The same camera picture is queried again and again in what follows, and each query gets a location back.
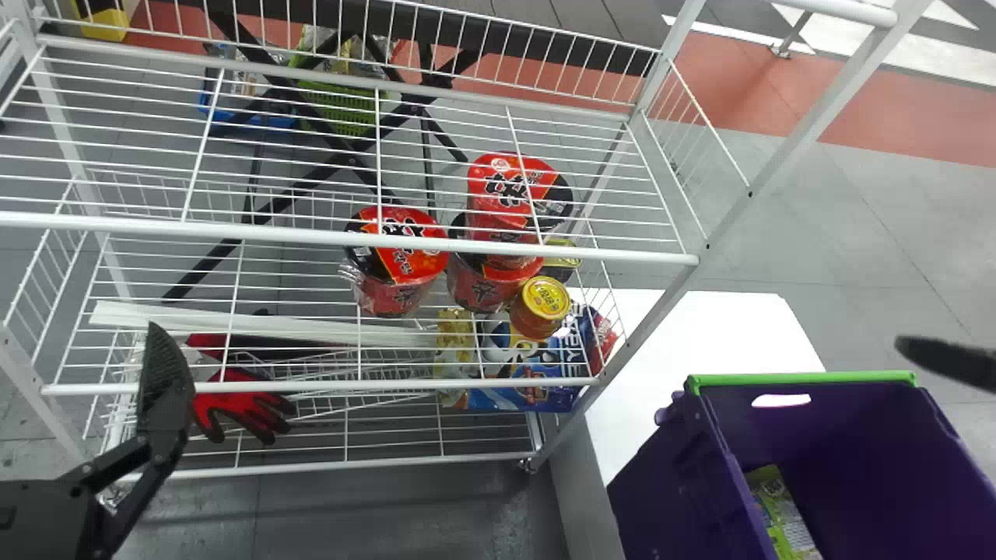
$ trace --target white rail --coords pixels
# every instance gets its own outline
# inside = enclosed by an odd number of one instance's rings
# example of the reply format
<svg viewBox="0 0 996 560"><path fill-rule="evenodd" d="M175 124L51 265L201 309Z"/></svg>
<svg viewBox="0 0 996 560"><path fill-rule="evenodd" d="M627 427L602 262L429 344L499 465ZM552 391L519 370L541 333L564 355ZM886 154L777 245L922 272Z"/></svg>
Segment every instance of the white rail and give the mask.
<svg viewBox="0 0 996 560"><path fill-rule="evenodd" d="M899 21L899 16L894 10L875 6L867 2L858 0L778 0L772 4L782 4L799 8L808 12L815 12L827 16L834 16L846 20L866 23L876 27L889 28Z"/></svg>

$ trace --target green package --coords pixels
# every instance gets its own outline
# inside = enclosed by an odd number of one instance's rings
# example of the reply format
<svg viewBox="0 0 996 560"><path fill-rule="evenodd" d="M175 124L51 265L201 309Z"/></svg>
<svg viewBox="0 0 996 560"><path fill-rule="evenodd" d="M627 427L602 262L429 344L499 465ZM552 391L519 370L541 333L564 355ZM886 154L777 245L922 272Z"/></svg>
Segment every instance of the green package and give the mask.
<svg viewBox="0 0 996 560"><path fill-rule="evenodd" d="M744 477L779 560L823 560L778 466L767 464Z"/></svg>

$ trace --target yellow can lid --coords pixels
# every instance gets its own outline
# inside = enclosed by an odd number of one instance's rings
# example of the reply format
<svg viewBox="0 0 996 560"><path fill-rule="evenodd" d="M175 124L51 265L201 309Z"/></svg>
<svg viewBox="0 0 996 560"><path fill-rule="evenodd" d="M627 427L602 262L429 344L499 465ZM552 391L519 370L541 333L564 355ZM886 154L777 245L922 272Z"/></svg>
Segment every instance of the yellow can lid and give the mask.
<svg viewBox="0 0 996 560"><path fill-rule="evenodd" d="M530 313L547 321L560 321L571 308L567 288L549 276L534 276L522 287L522 302Z"/></svg>

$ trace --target orange can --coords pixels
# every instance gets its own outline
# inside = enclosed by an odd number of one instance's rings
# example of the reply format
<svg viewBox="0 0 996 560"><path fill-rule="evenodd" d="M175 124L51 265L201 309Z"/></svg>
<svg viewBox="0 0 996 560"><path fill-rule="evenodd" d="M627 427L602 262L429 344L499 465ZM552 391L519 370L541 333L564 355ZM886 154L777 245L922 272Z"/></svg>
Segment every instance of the orange can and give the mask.
<svg viewBox="0 0 996 560"><path fill-rule="evenodd" d="M570 309L571 296L564 284L549 276L534 276L523 284L509 318L522 336L545 341L560 329Z"/></svg>

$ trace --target bin handle hole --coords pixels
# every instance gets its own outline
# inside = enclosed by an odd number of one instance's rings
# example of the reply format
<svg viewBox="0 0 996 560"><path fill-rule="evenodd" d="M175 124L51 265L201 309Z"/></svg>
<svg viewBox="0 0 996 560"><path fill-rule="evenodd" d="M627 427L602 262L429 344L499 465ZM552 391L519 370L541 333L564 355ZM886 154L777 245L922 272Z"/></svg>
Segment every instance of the bin handle hole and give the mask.
<svg viewBox="0 0 996 560"><path fill-rule="evenodd" d="M813 399L808 393L799 395L761 395L751 402L755 409L781 409L783 407L801 407L808 405Z"/></svg>

